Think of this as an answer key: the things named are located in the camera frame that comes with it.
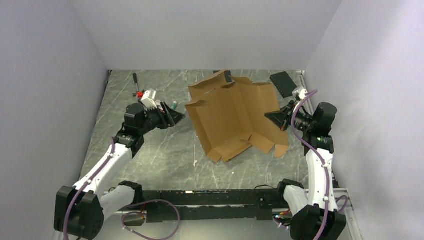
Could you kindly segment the brown cardboard box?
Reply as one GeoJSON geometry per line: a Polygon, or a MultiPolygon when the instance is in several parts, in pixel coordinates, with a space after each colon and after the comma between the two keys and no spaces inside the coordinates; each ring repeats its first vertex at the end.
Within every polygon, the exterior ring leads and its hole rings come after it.
{"type": "Polygon", "coordinates": [[[207,157],[228,162],[251,146],[276,158],[289,149],[287,133],[266,118],[280,109],[275,87],[269,82],[253,82],[226,71],[188,86],[191,96],[185,105],[207,157]]]}

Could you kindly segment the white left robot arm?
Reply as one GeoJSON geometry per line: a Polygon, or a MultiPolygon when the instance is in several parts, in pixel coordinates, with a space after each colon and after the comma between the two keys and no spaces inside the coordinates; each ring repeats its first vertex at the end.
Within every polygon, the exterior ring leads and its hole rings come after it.
{"type": "Polygon", "coordinates": [[[126,107],[123,123],[97,164],[72,186],[62,186],[55,197],[54,222],[56,231],[77,239],[94,239],[105,220],[118,210],[139,209],[144,203],[142,185],[121,182],[106,193],[108,184],[120,169],[130,162],[145,142],[145,135],[155,129],[166,130],[180,123],[185,114],[161,102],[148,109],[141,103],[126,107]]]}

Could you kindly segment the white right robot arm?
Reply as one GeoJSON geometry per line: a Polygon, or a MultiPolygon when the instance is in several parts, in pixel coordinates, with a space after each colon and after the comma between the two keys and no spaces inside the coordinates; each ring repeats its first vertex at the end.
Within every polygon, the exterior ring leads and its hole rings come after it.
{"type": "Polygon", "coordinates": [[[293,240],[337,240],[347,225],[346,216],[337,206],[332,178],[334,141],[330,131],[337,112],[334,105],[321,102],[313,114],[302,113],[290,101],[280,110],[264,115],[281,130],[291,127],[302,132],[309,188],[284,179],[275,194],[280,207],[290,208],[289,231],[293,240]]]}

